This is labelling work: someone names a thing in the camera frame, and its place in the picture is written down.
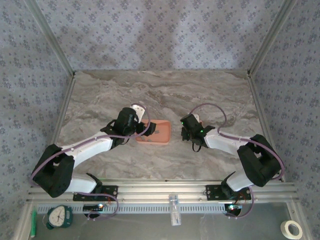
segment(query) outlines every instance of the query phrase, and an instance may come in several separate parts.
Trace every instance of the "metal bracket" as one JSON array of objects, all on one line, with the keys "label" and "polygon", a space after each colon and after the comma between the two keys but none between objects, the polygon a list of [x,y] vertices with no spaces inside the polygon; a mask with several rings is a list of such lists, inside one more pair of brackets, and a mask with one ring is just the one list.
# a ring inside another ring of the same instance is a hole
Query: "metal bracket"
[{"label": "metal bracket", "polygon": [[[118,186],[116,185],[103,185],[101,187],[101,194],[109,194],[115,198],[118,196]],[[107,202],[115,201],[111,197],[106,198],[105,196],[87,196],[79,193],[73,194],[73,201],[75,202]]]},{"label": "metal bracket", "polygon": [[[206,185],[205,186],[206,199],[208,201],[216,200],[230,200],[222,192],[221,184],[220,185]],[[245,187],[239,191],[239,200],[251,200],[251,194],[248,187]]]}]

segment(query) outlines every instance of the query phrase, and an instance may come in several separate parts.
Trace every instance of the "gray marble table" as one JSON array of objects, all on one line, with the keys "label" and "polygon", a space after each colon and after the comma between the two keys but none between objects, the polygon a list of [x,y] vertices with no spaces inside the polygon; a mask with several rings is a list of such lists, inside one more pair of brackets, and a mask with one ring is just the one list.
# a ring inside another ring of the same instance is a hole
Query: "gray marble table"
[{"label": "gray marble table", "polygon": [[[180,118],[201,103],[221,106],[228,122],[224,132],[253,136],[262,133],[248,80],[223,71],[90,71],[77,72],[58,138],[60,146],[88,138],[117,118],[123,107],[138,102],[152,119],[171,122],[169,145],[126,145],[101,153],[75,171],[111,179],[222,180],[241,168],[240,160],[220,150],[192,151],[183,142]],[[196,113],[204,125],[219,126],[224,118],[212,107]]]}]

